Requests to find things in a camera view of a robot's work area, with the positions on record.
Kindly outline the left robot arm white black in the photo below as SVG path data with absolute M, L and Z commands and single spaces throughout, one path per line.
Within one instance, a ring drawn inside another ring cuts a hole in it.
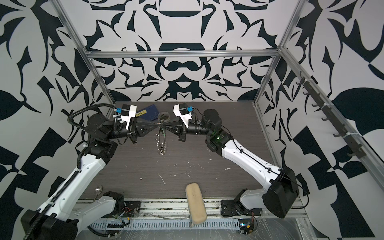
M 109 163 L 118 144 L 115 140 L 123 137 L 135 144 L 139 137 L 158 128 L 160 124 L 141 120 L 128 109 L 117 109 L 114 120 L 102 114 L 92 115 L 87 126 L 82 126 L 74 118 L 86 109 L 68 116 L 68 123 L 88 133 L 88 140 L 79 153 L 77 166 L 63 184 L 36 211 L 28 210 L 21 219 L 26 240 L 73 240 L 83 230 L 110 238 L 116 231 L 100 232 L 92 224 L 106 215 L 124 214 L 124 196 L 107 192 L 100 199 L 79 211 L 73 208 L 94 177 Z

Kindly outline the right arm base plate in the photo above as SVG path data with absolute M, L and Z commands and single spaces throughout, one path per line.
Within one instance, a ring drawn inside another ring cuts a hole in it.
M 221 200 L 221 216 L 231 218 L 236 216 L 261 216 L 263 209 L 247 209 L 239 199 Z

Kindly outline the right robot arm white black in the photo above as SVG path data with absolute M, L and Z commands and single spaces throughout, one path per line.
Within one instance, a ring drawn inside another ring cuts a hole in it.
M 258 190 L 242 190 L 227 207 L 230 216 L 248 214 L 254 209 L 267 209 L 278 218 L 285 218 L 297 197 L 299 185 L 296 175 L 289 167 L 280 168 L 247 150 L 222 125 L 219 113 L 205 110 L 200 122 L 193 121 L 192 112 L 175 106 L 175 120 L 160 123 L 160 128 L 179 136 L 184 141 L 187 134 L 206 136 L 205 143 L 211 152 L 232 161 L 262 186 Z

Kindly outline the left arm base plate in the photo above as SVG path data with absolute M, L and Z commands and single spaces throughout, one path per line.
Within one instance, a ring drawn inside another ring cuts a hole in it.
M 135 218 L 140 215 L 141 212 L 141 201 L 124 201 L 122 208 L 122 213 L 120 217 L 126 218 Z

